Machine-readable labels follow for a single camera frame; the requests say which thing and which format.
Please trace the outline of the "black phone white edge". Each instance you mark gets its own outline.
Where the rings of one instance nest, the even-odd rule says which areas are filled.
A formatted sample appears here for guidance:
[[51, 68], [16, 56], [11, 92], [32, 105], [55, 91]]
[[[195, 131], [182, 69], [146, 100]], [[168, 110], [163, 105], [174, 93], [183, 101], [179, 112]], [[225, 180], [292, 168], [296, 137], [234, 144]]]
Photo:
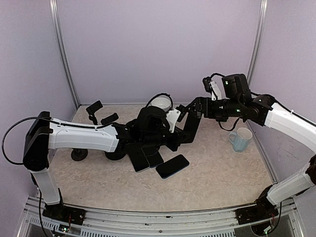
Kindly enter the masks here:
[[150, 167], [142, 148], [129, 147], [127, 154], [130, 158], [135, 172], [141, 172]]

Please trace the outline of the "small round-base phone stand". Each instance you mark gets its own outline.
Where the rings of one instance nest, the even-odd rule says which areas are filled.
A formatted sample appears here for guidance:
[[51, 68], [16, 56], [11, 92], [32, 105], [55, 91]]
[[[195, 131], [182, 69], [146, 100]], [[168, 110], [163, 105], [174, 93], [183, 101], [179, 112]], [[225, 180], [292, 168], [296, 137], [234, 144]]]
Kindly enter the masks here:
[[71, 152], [71, 158], [74, 161], [82, 161], [88, 155], [87, 149], [73, 149]]

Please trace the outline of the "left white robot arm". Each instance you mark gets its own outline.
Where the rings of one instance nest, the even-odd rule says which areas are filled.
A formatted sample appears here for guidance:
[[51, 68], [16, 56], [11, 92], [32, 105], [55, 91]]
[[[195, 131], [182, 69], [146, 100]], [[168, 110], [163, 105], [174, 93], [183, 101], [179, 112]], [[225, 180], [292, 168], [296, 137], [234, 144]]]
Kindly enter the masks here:
[[43, 111], [27, 132], [23, 165], [34, 177], [50, 212], [63, 220], [69, 215], [69, 208], [61, 202], [62, 196], [49, 169], [50, 149], [100, 150], [116, 155], [160, 146], [176, 151], [184, 135], [176, 128], [180, 116], [178, 109], [165, 112], [148, 106], [127, 124], [118, 124], [108, 117], [105, 125], [89, 125], [51, 118], [48, 111]]

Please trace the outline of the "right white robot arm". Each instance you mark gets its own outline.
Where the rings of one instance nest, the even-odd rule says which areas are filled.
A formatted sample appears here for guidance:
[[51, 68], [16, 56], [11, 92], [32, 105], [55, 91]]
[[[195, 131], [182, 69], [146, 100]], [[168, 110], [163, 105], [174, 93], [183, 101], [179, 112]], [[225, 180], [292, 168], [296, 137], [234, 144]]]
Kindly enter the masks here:
[[[185, 132], [189, 135], [187, 143], [193, 141], [202, 117], [216, 121], [226, 121], [230, 117], [236, 117], [282, 132], [311, 151], [316, 150], [316, 124], [285, 109], [270, 95], [258, 95], [245, 101], [239, 97], [221, 100], [197, 97], [187, 106], [177, 106], [176, 117], [178, 122], [181, 122], [183, 117], [190, 120], [189, 126], [185, 128]], [[272, 185], [264, 197], [265, 200], [253, 207], [252, 214], [257, 219], [263, 219], [271, 212], [272, 205], [277, 205], [315, 185], [316, 158], [312, 157], [299, 171]]]

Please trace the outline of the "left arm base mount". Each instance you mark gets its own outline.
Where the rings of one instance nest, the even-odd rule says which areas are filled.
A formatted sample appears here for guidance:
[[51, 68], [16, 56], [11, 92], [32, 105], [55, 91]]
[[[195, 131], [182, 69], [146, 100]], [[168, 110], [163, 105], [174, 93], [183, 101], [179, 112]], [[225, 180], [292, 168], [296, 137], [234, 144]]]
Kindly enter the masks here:
[[86, 211], [66, 205], [46, 205], [42, 214], [53, 220], [82, 226]]

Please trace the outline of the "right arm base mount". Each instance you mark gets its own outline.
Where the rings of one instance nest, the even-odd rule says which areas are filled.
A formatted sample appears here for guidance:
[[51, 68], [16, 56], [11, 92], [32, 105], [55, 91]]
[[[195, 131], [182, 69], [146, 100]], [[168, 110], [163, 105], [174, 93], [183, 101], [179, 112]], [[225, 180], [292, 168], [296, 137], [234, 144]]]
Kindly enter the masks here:
[[236, 210], [239, 225], [257, 222], [278, 216], [279, 211], [276, 206], [270, 203], [260, 202], [254, 206], [239, 208]]

